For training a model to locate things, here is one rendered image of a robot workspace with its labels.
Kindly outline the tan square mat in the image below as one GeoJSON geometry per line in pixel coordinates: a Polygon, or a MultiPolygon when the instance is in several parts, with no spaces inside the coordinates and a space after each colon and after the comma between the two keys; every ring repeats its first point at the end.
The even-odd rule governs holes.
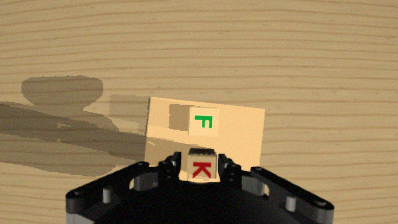
{"type": "Polygon", "coordinates": [[[187,158],[190,148],[214,149],[232,158],[241,170],[259,166],[265,109],[151,97],[145,160],[158,166],[176,152],[181,152],[180,180],[187,181],[187,158]],[[217,107],[218,136],[188,135],[189,107],[217,107]]]}

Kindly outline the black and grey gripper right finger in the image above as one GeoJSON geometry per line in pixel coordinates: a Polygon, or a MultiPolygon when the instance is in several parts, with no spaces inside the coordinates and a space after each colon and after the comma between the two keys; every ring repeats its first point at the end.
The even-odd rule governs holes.
{"type": "Polygon", "coordinates": [[[233,186],[267,199],[299,224],[333,224],[335,207],[332,203],[262,167],[241,170],[241,165],[218,153],[218,175],[218,184],[233,186]],[[264,193],[265,184],[269,197],[264,193]]]}

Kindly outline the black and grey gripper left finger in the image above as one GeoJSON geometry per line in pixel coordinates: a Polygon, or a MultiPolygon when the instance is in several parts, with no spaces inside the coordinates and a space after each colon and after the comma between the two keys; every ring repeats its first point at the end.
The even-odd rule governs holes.
{"type": "Polygon", "coordinates": [[[182,183],[180,171],[181,152],[175,151],[156,167],[140,161],[75,188],[65,195],[66,224],[93,224],[129,197],[155,187],[182,183]],[[130,189],[132,179],[134,187],[130,189]]]}

